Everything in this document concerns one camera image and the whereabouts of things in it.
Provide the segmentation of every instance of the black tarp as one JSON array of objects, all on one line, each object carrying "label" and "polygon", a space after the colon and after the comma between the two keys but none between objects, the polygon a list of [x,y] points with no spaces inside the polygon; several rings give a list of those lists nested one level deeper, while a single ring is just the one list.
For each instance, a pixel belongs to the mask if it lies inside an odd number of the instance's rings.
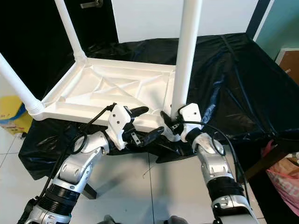
[{"label": "black tarp", "polygon": [[[101,43],[89,47],[86,55],[175,65],[177,47],[178,39]],[[202,121],[221,129],[237,148],[299,133],[299,87],[246,34],[198,37],[187,102],[197,103]],[[19,158],[34,179],[49,175],[77,127],[76,122],[57,119],[33,122]],[[89,133],[104,129],[92,126]],[[137,152],[156,154],[157,162],[193,156],[187,144],[171,143],[164,137],[143,149],[129,147],[110,154]]]}]

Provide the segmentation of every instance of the tile grout line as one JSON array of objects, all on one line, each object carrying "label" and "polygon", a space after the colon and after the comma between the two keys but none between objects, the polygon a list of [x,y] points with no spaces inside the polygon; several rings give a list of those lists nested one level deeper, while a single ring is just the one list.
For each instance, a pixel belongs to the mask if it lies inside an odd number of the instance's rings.
[{"label": "tile grout line", "polygon": [[150,174],[150,154],[149,153],[148,153],[148,161],[149,161],[149,182],[150,182],[151,209],[152,209],[152,213],[153,213],[153,224],[155,224],[153,191],[152,191],[152,186],[151,186],[151,174]]},{"label": "tile grout line", "polygon": [[2,163],[0,164],[0,168],[2,167],[2,164],[4,163],[4,160],[6,159],[6,157],[7,157],[7,154],[8,154],[8,152],[10,151],[10,148],[11,148],[11,146],[13,145],[13,143],[14,143],[14,140],[12,141],[12,143],[10,144],[10,147],[8,148],[8,151],[7,151],[7,153],[5,154],[5,156],[4,156],[4,159],[3,159],[3,161],[2,161]]}]

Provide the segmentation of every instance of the pink plastic bag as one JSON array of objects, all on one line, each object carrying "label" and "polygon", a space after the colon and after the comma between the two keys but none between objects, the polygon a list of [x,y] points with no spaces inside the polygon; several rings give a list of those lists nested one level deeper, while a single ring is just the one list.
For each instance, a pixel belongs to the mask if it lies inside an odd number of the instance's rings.
[{"label": "pink plastic bag", "polygon": [[[262,153],[263,157],[271,151],[272,142],[267,144]],[[284,202],[299,216],[299,166],[283,158],[266,172]]]}]

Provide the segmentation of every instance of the black table leg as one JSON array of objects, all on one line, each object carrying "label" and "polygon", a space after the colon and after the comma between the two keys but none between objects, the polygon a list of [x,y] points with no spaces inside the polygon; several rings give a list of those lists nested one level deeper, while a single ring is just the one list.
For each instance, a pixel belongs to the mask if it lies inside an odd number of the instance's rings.
[{"label": "black table leg", "polygon": [[96,199],[97,192],[87,183],[84,187],[82,194],[88,199]]}]

